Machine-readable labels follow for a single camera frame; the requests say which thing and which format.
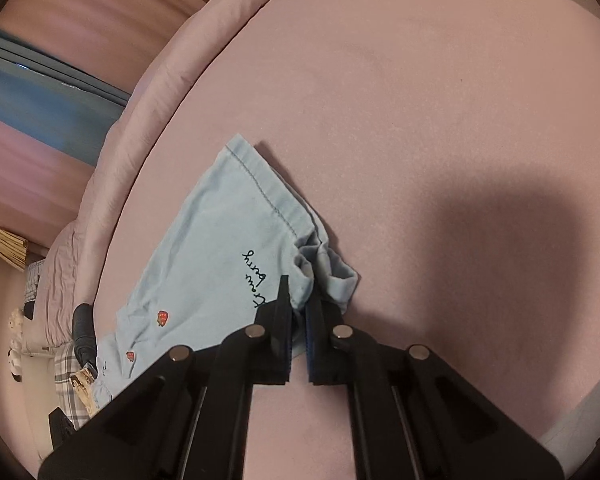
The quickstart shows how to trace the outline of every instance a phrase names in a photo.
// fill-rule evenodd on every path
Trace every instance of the folded fabric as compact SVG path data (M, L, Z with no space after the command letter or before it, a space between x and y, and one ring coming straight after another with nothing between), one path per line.
M344 310L358 279L330 249L315 212L236 136L185 200L116 330L98 341L98 407L170 347L207 348L252 323L284 274L298 314L315 281ZM294 353L303 342L296 332Z

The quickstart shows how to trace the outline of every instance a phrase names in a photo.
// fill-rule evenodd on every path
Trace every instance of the silver screw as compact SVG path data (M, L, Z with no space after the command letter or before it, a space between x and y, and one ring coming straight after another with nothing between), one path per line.
M409 348L409 355L418 361L424 361L429 354L429 349L423 345L413 345Z
M244 333L247 335L247 337L251 338L262 337L264 336L265 332L266 330L264 330L264 327L258 324L249 325L244 329Z
M353 329L349 325L336 325L332 332L338 339L348 339L353 335Z
M174 346L169 350L169 357L172 361L184 361L184 359L189 357L189 348L184 345Z

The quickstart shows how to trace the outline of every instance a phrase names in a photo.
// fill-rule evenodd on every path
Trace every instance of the mattress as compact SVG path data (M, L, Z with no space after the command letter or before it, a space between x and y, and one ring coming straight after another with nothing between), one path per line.
M139 82L83 201L74 301L98 336L236 133L359 272L347 322L431 346L582 462L600 434L598 405L573 438L600 382L599 19L570 0L211 0ZM344 391L303 367L254 391L245 478L354 475Z

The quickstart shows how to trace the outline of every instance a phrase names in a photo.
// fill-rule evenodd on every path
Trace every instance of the plaid fabric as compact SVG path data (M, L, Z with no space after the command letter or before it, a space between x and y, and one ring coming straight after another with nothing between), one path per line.
M26 276L26 286L24 290L24 302L27 301L35 301L36 296L38 294L38 282L40 281L40 271L42 270L42 264L45 263L44 260L40 260L39 262L35 262L27 267L25 271Z
M74 355L73 342L56 348L54 364L56 365L56 394L58 394L60 408L78 430L89 420L89 414L71 384L71 374L80 370L80 363Z

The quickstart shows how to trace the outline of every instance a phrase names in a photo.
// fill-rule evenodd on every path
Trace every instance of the plush toy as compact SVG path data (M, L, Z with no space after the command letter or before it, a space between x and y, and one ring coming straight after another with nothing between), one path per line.
M9 316L9 330L11 331L11 340L9 341L9 370L13 378L22 381L22 324L24 314L17 308Z

